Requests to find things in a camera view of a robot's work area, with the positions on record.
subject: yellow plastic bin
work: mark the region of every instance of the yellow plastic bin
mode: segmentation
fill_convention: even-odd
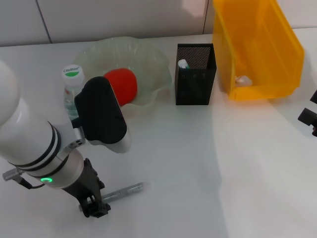
[[[275,0],[213,0],[213,45],[232,100],[279,98],[299,87],[304,49]],[[253,85],[237,87],[238,76]]]

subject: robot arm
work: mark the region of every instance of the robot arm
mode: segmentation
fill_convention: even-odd
[[[16,167],[3,178],[35,188],[21,177],[27,173],[76,197],[86,217],[107,214],[110,206],[103,203],[100,193],[105,185],[76,148],[85,138],[105,146],[126,138],[127,126],[109,82],[93,78],[75,98],[79,114],[72,122],[76,140],[62,146],[59,131],[20,97],[17,80],[3,62],[0,72],[0,156]]]

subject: white wall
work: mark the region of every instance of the white wall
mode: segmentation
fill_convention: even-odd
[[[317,27],[317,0],[277,1],[293,28]],[[39,0],[39,5],[54,43],[211,33],[214,17],[212,0]],[[0,0],[0,46],[49,42],[35,0]]]
[[[53,43],[202,34],[208,0],[39,0]]]
[[[35,0],[0,1],[0,46],[49,43]]]
[[[277,0],[293,28],[317,27],[317,0]]]

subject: black mesh pencil holder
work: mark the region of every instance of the black mesh pencil holder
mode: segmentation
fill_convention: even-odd
[[[189,68],[180,68],[179,60],[186,60]],[[208,105],[216,69],[213,44],[178,44],[176,105]]]

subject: plastic bottle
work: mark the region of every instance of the plastic bottle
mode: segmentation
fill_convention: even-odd
[[[78,117],[74,99],[84,87],[85,75],[79,65],[72,64],[63,69],[62,78],[66,84],[64,90],[64,107],[69,119],[73,120]]]

